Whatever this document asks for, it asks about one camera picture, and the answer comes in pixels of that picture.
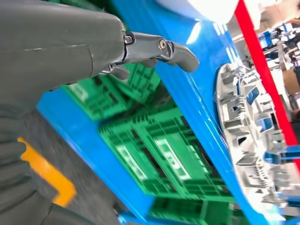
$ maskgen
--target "screw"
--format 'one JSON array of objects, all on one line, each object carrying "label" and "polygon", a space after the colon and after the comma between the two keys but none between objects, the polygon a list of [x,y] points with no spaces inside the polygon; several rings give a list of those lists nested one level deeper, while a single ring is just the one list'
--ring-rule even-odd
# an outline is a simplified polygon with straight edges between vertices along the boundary
[{"label": "screw", "polygon": [[164,50],[167,47],[167,42],[164,39],[161,39],[158,43],[158,48],[161,50]]},{"label": "screw", "polygon": [[133,42],[133,38],[130,36],[125,36],[124,38],[124,42],[125,42],[125,44],[131,44],[132,42]]}]

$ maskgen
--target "machinery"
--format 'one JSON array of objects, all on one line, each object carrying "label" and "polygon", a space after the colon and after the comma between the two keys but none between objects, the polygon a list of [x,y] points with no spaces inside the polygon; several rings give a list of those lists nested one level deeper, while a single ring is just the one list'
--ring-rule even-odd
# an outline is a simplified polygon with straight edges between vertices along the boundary
[{"label": "machinery", "polygon": [[187,71],[199,62],[186,47],[161,36],[126,33],[117,17],[48,2],[4,0],[0,4],[0,218],[5,224],[90,224],[35,190],[21,161],[20,117],[41,95],[62,84],[110,72],[142,60],[178,64]]},{"label": "machinery", "polygon": [[280,194],[289,188],[288,171],[284,165],[266,163],[265,154],[280,157],[286,145],[274,124],[273,102],[259,75],[254,69],[224,65],[218,75],[217,93],[222,130],[244,195],[264,215],[273,204],[286,207],[286,199]]}]

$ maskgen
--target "stacked crates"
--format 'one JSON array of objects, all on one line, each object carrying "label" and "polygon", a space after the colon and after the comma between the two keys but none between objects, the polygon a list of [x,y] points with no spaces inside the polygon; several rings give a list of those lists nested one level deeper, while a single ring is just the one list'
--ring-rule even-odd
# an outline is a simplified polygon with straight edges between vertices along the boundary
[{"label": "stacked crates", "polygon": [[114,75],[98,75],[63,88],[92,120],[105,120],[131,109],[135,102],[146,103],[161,79],[153,68],[142,64],[126,65],[126,81]]},{"label": "stacked crates", "polygon": [[194,225],[237,225],[231,222],[232,213],[228,202],[158,198],[149,215]]},{"label": "stacked crates", "polygon": [[99,132],[145,193],[234,201],[168,93],[133,116],[103,126]]}]

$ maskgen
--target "robotic arm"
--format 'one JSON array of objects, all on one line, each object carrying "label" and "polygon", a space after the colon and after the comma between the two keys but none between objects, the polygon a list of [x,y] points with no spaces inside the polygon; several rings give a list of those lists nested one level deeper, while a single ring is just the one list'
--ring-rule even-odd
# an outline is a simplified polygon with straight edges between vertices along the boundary
[{"label": "robotic arm", "polygon": [[39,0],[0,3],[0,221],[4,225],[90,225],[41,196],[21,161],[19,121],[43,93],[122,64],[157,60],[187,72],[198,60],[161,36],[126,32],[117,17]]}]

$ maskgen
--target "white label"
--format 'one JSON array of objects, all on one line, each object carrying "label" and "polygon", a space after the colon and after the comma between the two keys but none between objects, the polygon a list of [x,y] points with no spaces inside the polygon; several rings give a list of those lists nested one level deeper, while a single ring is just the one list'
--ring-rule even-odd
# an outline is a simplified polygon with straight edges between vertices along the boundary
[{"label": "white label", "polygon": [[170,164],[170,166],[177,174],[181,180],[191,179],[189,174],[181,164],[172,147],[167,142],[166,138],[155,140],[157,146],[164,154],[164,156]]},{"label": "white label", "polygon": [[69,85],[69,88],[72,90],[81,102],[85,102],[88,98],[88,93],[78,83]]},{"label": "white label", "polygon": [[146,180],[147,176],[124,145],[117,146],[117,150],[139,179]]}]

